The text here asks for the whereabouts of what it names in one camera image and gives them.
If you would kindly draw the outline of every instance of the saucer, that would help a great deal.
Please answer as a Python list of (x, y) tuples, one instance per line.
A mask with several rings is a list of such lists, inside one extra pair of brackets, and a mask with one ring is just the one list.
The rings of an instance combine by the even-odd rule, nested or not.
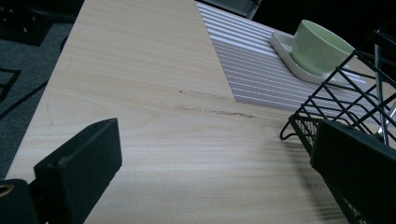
[[(274, 50), (276, 51), (276, 53), (282, 59), (282, 61), (286, 64), (289, 70), (295, 76), (297, 76), (297, 78), (307, 82), (321, 84), (323, 81), (326, 80), (327, 77), (329, 77), (331, 73), (317, 76), (310, 74), (309, 72), (305, 71), (302, 67), (300, 67), (300, 65), (298, 65), (290, 56), (292, 39), (293, 39), (292, 35), (284, 35), (281, 33), (273, 32), (270, 43), (274, 48)], [(348, 85), (348, 82), (343, 77), (341, 77), (340, 74), (336, 74), (335, 76), (333, 76), (329, 82), (340, 86)]]

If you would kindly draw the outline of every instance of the white stripe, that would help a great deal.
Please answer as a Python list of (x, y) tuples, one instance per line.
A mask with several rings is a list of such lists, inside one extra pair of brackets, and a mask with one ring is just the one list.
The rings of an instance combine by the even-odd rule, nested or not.
[[(210, 21), (210, 20), (207, 19), (207, 18), (204, 18), (204, 21), (209, 21), (210, 23), (213, 23), (213, 24), (217, 25), (217, 26), (215, 26), (215, 25), (206, 23), (206, 24), (205, 24), (206, 27), (212, 27), (212, 28), (213, 28), (213, 27), (216, 27), (217, 29), (224, 30), (225, 32), (231, 32), (231, 30), (234, 30), (234, 31), (236, 31), (236, 32), (239, 32), (239, 31), (240, 31), (240, 29), (233, 28), (232, 26), (229, 26), (229, 25), (226, 25), (226, 24), (217, 22), (217, 21)], [(254, 34), (252, 34), (252, 33), (247, 34), (246, 32), (244, 32), (243, 35), (249, 35), (249, 36), (251, 36), (251, 37), (255, 37), (255, 38), (259, 38), (259, 39), (265, 38), (265, 39), (267, 39), (268, 41), (271, 39), (269, 35), (254, 35)]]
[(271, 68), (271, 67), (263, 66), (262, 63), (260, 63), (260, 64), (254, 63), (254, 65), (257, 65), (257, 66), (250, 66), (248, 64), (234, 63), (234, 62), (226, 61), (226, 60), (223, 60), (223, 61), (228, 63), (228, 64), (225, 65), (227, 67), (243, 70), (243, 71), (246, 71), (246, 72), (249, 72), (249, 73), (254, 73), (254, 74), (257, 74), (259, 76), (262, 76), (262, 72), (263, 71), (265, 71), (267, 73), (270, 73), (270, 74), (274, 74), (274, 76), (272, 76), (272, 78), (278, 78), (279, 75), (281, 77), (284, 77), (286, 75), (288, 77), (288, 79), (289, 79), (289, 76), (290, 76), (290, 71), (288, 71), (287, 69), (282, 69), (281, 67), (279, 69), (279, 67), (275, 66), (275, 65), (274, 65), (274, 67), (276, 67), (276, 68)]
[[(238, 75), (242, 75), (242, 76), (244, 76), (244, 77), (252, 77), (252, 76), (244, 75), (244, 74), (241, 74), (241, 73), (238, 73), (238, 72), (234, 72), (234, 73), (236, 73), (236, 74), (238, 74)], [(254, 80), (252, 80), (252, 79), (247, 79), (247, 78), (242, 78), (242, 77), (234, 77), (234, 76), (231, 76), (231, 75), (228, 75), (227, 77), (233, 77), (233, 78), (240, 79), (240, 80), (244, 80), (244, 81), (247, 81), (247, 82), (253, 82), (253, 83), (257, 83), (257, 84), (262, 84), (262, 85), (264, 85), (264, 86), (275, 86), (275, 85), (270, 85), (270, 84), (266, 84), (266, 83), (264, 83), (264, 82), (254, 81)], [(285, 83), (280, 83), (280, 82), (277, 82), (277, 81), (274, 81), (274, 80), (268, 80), (268, 79), (265, 79), (265, 78), (259, 78), (259, 77), (258, 77), (258, 79), (262, 79), (262, 80), (264, 80), (265, 82), (273, 82), (273, 83), (275, 83), (275, 84), (284, 84), (283, 86), (286, 86), (286, 87), (289, 86), (289, 87), (291, 87), (290, 89), (287, 89), (286, 87), (285, 87), (285, 88), (281, 87), (281, 85), (276, 85), (279, 89), (283, 89), (283, 90), (295, 91), (295, 92), (299, 92), (299, 93), (302, 93), (302, 94), (306, 94), (307, 91), (313, 91), (313, 90), (310, 89), (310, 88), (292, 86), (292, 85), (288, 85), (288, 84), (285, 84)]]
[[(220, 49), (217, 49), (217, 52), (220, 52), (219, 55), (221, 56), (221, 58), (226, 58), (226, 59), (230, 59), (230, 60), (233, 60), (233, 61), (241, 62), (241, 63), (237, 63), (237, 64), (241, 64), (243, 66), (248, 66), (247, 64), (251, 64), (251, 65), (257, 65), (259, 67), (265, 67), (266, 68), (266, 66), (262, 66), (262, 64), (266, 64), (266, 65), (270, 65), (270, 66), (273, 66), (273, 67), (277, 68), (276, 71), (284, 72), (285, 74), (289, 74), (290, 73), (290, 71), (286, 68), (285, 64), (283, 64), (281, 61), (273, 62), (273, 61), (269, 61), (268, 58), (264, 58), (264, 59), (259, 61), (259, 60), (254, 60), (254, 59), (248, 59), (248, 58), (245, 58), (245, 57), (240, 56), (240, 55), (238, 55), (238, 56), (233, 55), (233, 57), (230, 57), (230, 56), (226, 56), (225, 55), (226, 52), (224, 52), (224, 51), (222, 51)], [(224, 62), (233, 63), (232, 61), (227, 61), (225, 59), (223, 59), (223, 61)]]
[(248, 44), (248, 45), (257, 47), (258, 49), (267, 49), (267, 50), (269, 50), (269, 51), (271, 51), (271, 52), (275, 52), (275, 50), (274, 50), (273, 48), (268, 48), (268, 47), (265, 47), (264, 45), (251, 43), (251, 42), (248, 42), (248, 41), (246, 41), (246, 40), (244, 40), (244, 39), (238, 38), (238, 37), (233, 36), (233, 35), (226, 35), (226, 34), (224, 34), (224, 33), (222, 33), (222, 32), (214, 31), (214, 30), (212, 30), (212, 29), (207, 29), (207, 31), (208, 31), (211, 35), (220, 35), (220, 36), (222, 36), (222, 37), (228, 37), (228, 38), (230, 38), (230, 39), (232, 39), (232, 40), (236, 40), (236, 41), (242, 42), (243, 44)]
[(218, 40), (218, 41), (222, 41), (222, 42), (225, 42), (225, 43), (228, 43), (228, 44), (231, 44), (231, 45), (235, 45), (235, 46), (241, 47), (243, 49), (250, 49), (250, 50), (253, 50), (253, 51), (256, 51), (256, 52), (259, 52), (259, 53), (270, 55), (272, 57), (278, 57), (277, 54), (273, 54), (273, 53), (270, 53), (270, 52), (265, 51), (265, 50), (255, 49), (255, 48), (252, 48), (250, 46), (246, 46), (246, 45), (243, 45), (243, 44), (239, 44), (239, 43), (233, 42), (232, 40), (221, 38), (219, 36), (211, 35), (210, 37), (212, 39), (215, 39), (215, 40)]
[[(233, 83), (233, 84), (235, 84), (235, 85), (247, 86), (247, 87), (254, 88), (254, 89), (259, 89), (259, 90), (263, 90), (263, 91), (269, 91), (269, 90), (267, 90), (267, 89), (265, 89), (265, 88), (255, 87), (255, 86), (248, 85), (248, 84), (242, 84), (242, 83), (233, 82), (233, 81), (230, 81), (230, 82)], [(308, 97), (306, 91), (304, 91), (304, 92), (302, 92), (302, 91), (297, 91), (297, 92), (301, 93), (301, 95), (289, 94), (289, 93), (285, 93), (285, 92), (283, 92), (283, 91), (272, 91), (272, 92), (276, 92), (276, 93), (281, 93), (281, 94), (293, 96), (294, 98), (302, 98), (302, 101), (299, 101), (299, 102), (305, 101), (306, 98)], [(284, 97), (278, 97), (278, 98), (282, 98), (282, 99), (286, 99), (286, 100), (290, 100), (290, 99), (291, 99), (291, 98), (284, 98)]]
[(234, 21), (221, 20), (219, 18), (216, 18), (216, 17), (213, 17), (213, 16), (209, 16), (209, 15), (206, 15), (206, 14), (203, 14), (203, 19), (206, 19), (207, 21), (217, 21), (217, 22), (222, 23), (222, 24), (227, 24), (227, 25), (233, 26), (235, 28), (238, 28), (240, 30), (243, 30), (243, 31), (245, 31), (247, 33), (253, 33), (253, 34), (256, 34), (256, 35), (266, 35), (269, 38), (271, 37), (271, 33), (272, 33), (272, 32), (266, 32), (264, 30), (260, 30), (260, 31), (253, 30), (253, 29), (251, 29), (249, 27), (241, 26), (241, 25), (235, 23)]
[(281, 100), (285, 100), (285, 101), (288, 101), (288, 102), (289, 102), (289, 101), (293, 101), (293, 102), (300, 103), (300, 104), (301, 104), (303, 101), (306, 100), (306, 97), (303, 98), (302, 101), (299, 101), (299, 100), (295, 100), (295, 99), (291, 99), (291, 98), (284, 98), (284, 97), (280, 97), (280, 96), (277, 96), (277, 95), (266, 94), (266, 93), (257, 92), (257, 91), (247, 91), (247, 90), (242, 90), (242, 89), (237, 89), (237, 88), (233, 88), (233, 90), (244, 91), (244, 92), (250, 92), (250, 93), (258, 94), (258, 95), (271, 96), (271, 97), (275, 97), (275, 98), (278, 98), (278, 99), (281, 99)]
[(210, 24), (207, 24), (206, 27), (207, 27), (207, 31), (209, 31), (209, 30), (212, 30), (212, 31), (213, 31), (213, 29), (217, 29), (217, 30), (222, 31), (223, 34), (228, 34), (228, 35), (230, 35), (230, 36), (235, 36), (235, 37), (238, 36), (238, 37), (240, 37), (241, 39), (244, 39), (244, 42), (246, 42), (246, 43), (255, 42), (255, 43), (257, 43), (257, 44), (261, 44), (261, 45), (264, 44), (264, 45), (266, 45), (266, 46), (271, 47), (271, 45), (269, 44), (269, 40), (268, 40), (267, 38), (264, 38), (264, 37), (262, 37), (262, 38), (260, 38), (260, 39), (258, 39), (258, 38), (252, 38), (252, 37), (247, 36), (246, 34), (240, 35), (240, 34), (238, 34), (238, 33), (232, 32), (232, 31), (230, 31), (230, 30), (225, 30), (225, 29), (219, 28), (218, 26), (214, 26), (214, 25), (210, 25)]
[(295, 107), (296, 109), (298, 109), (299, 105), (289, 105), (289, 104), (282, 104), (278, 101), (274, 102), (274, 101), (269, 101), (269, 100), (263, 100), (260, 98), (255, 98), (255, 97), (250, 97), (250, 96), (246, 96), (246, 95), (238, 95), (238, 94), (234, 94), (235, 97), (239, 97), (239, 98), (247, 98), (250, 100), (254, 100), (254, 101), (262, 101), (262, 102), (269, 102), (269, 103), (274, 103), (275, 105), (286, 105), (286, 106), (292, 106)]
[(242, 70), (242, 71), (245, 71), (245, 72), (249, 72), (250, 74), (256, 74), (259, 77), (255, 77), (255, 78), (259, 78), (259, 79), (262, 79), (262, 80), (265, 80), (265, 81), (274, 81), (274, 79), (280, 79), (281, 81), (284, 81), (283, 84), (286, 84), (285, 82), (294, 83), (294, 84), (297, 84), (297, 85), (301, 84), (301, 82), (295, 81), (297, 78), (295, 78), (295, 79), (294, 78), (290, 78), (290, 76), (293, 76), (293, 74), (291, 74), (291, 73), (287, 73), (287, 75), (288, 75), (287, 78), (284, 78), (283, 76), (279, 76), (279, 73), (265, 70), (266, 73), (274, 74), (272, 76), (272, 78), (268, 79), (268, 76), (264, 75), (262, 72), (254, 72), (254, 71), (251, 71), (251, 70), (243, 69), (243, 68), (232, 66), (232, 65), (228, 65), (228, 64), (224, 65), (224, 66), (225, 67), (231, 67), (233, 69)]
[(248, 19), (245, 19), (245, 18), (242, 18), (242, 17), (239, 17), (239, 16), (235, 16), (235, 15), (233, 15), (231, 13), (225, 12), (223, 10), (216, 9), (214, 7), (210, 7), (210, 6), (205, 5), (205, 4), (201, 4), (201, 3), (197, 3), (197, 4), (198, 4), (199, 8), (206, 9), (206, 11), (216, 12), (217, 14), (220, 14), (223, 17), (230, 18), (232, 20), (236, 20), (236, 21), (238, 21), (238, 23), (244, 23), (246, 25), (251, 25), (251, 26), (257, 27), (259, 29), (265, 29), (265, 30), (268, 30), (269, 32), (275, 31), (275, 29), (273, 29), (271, 27), (268, 27), (268, 26), (265, 26), (265, 25), (262, 25), (260, 23), (255, 22), (255, 21), (250, 21)]
[(235, 58), (244, 58), (247, 61), (258, 62), (257, 60), (244, 57), (244, 56), (247, 56), (247, 57), (251, 57), (251, 58), (257, 58), (257, 59), (263, 60), (265, 62), (271, 62), (271, 63), (277, 64), (277, 65), (283, 64), (286, 67), (286, 65), (280, 60), (279, 56), (277, 56), (277, 55), (276, 55), (276, 57), (268, 57), (267, 55), (261, 54), (259, 52), (251, 52), (246, 49), (238, 49), (235, 46), (230, 46), (230, 45), (227, 45), (227, 43), (222, 43), (217, 40), (212, 40), (212, 42), (215, 45), (216, 52), (219, 52), (218, 55), (223, 56), (226, 54), (229, 54), (229, 55), (231, 54)]
[(345, 73), (350, 79), (352, 79), (354, 81), (357, 81), (357, 82), (359, 82), (361, 84), (367, 85), (367, 82), (365, 82), (363, 79), (361, 79), (360, 76), (355, 75), (353, 73), (346, 72), (346, 71), (343, 71), (343, 73)]

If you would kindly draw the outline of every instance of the black wire basket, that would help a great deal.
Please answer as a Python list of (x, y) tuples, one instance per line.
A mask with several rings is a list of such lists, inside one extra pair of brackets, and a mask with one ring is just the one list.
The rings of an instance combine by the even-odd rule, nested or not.
[[(330, 76), (293, 113), (280, 132), (280, 139), (298, 136), (310, 156), (317, 138), (319, 123), (326, 119), (338, 121), (371, 135), (385, 145), (396, 143), (396, 39), (381, 30), (372, 31), (368, 39), (375, 43), (375, 53), (355, 49)], [(358, 60), (367, 66), (367, 73), (348, 65)], [(345, 83), (331, 82), (337, 76)], [(359, 85), (350, 77), (359, 77), (368, 85)], [(390, 92), (384, 95), (383, 85)], [(285, 134), (291, 125), (294, 133)], [(350, 223), (370, 223), (337, 189), (328, 185)]]

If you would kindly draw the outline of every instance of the black object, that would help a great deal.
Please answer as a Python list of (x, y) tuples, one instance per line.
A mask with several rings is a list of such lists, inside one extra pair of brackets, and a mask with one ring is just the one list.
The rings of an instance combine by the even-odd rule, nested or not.
[(317, 134), (312, 167), (371, 223), (395, 223), (396, 150), (336, 121)]
[[(29, 190), (23, 180), (0, 182), (0, 223), (83, 223), (121, 164), (117, 119), (94, 123), (35, 166)], [(16, 221), (14, 209), (28, 217)]]
[(23, 2), (0, 3), (0, 38), (40, 46), (52, 26), (52, 21), (42, 20)]
[(40, 46), (54, 22), (74, 23), (84, 0), (2, 0), (0, 38)]
[(11, 87), (17, 81), (21, 70), (10, 70), (0, 68), (0, 103), (6, 99)]
[(44, 87), (46, 87), (48, 84), (48, 81), (45, 81), (44, 83), (42, 83), (41, 85), (39, 85), (38, 87), (36, 87), (34, 90), (32, 90), (31, 92), (29, 92), (28, 94), (26, 94), (25, 96), (23, 96), (19, 101), (17, 101), (16, 103), (14, 103), (13, 105), (11, 105), (9, 108), (7, 108), (4, 112), (2, 112), (0, 114), (0, 119), (2, 119), (3, 117), (5, 117), (7, 114), (9, 114), (13, 109), (17, 108), (19, 105), (21, 105), (23, 102), (25, 102), (26, 100), (28, 100), (30, 97), (32, 97), (33, 95), (35, 95), (38, 91), (40, 91), (41, 89), (43, 89)]

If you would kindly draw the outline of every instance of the wooden desk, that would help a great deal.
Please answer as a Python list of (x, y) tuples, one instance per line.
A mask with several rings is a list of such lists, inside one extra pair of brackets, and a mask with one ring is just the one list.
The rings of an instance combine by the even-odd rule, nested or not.
[(86, 0), (7, 178), (118, 118), (123, 165), (86, 223), (343, 223), (290, 112), (238, 104), (195, 2)]

